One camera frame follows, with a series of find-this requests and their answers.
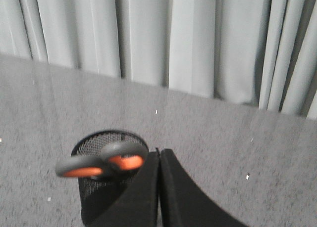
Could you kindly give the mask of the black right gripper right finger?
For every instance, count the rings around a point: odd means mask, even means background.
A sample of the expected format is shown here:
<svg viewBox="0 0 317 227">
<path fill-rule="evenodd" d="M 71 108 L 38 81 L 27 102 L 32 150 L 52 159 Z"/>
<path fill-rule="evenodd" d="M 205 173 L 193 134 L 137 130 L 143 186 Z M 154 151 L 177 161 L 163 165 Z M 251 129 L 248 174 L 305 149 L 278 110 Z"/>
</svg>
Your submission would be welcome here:
<svg viewBox="0 0 317 227">
<path fill-rule="evenodd" d="M 198 187 L 171 149 L 160 153 L 159 196 L 165 227 L 245 226 Z"/>
</svg>

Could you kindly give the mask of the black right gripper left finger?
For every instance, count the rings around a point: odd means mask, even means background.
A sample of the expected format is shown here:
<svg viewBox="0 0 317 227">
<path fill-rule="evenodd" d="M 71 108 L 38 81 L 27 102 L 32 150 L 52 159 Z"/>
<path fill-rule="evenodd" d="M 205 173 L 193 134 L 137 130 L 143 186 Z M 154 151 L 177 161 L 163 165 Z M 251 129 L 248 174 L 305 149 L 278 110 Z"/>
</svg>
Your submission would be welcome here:
<svg viewBox="0 0 317 227">
<path fill-rule="evenodd" d="M 155 227 L 158 215 L 159 153 L 150 152 L 131 184 L 90 227 Z"/>
</svg>

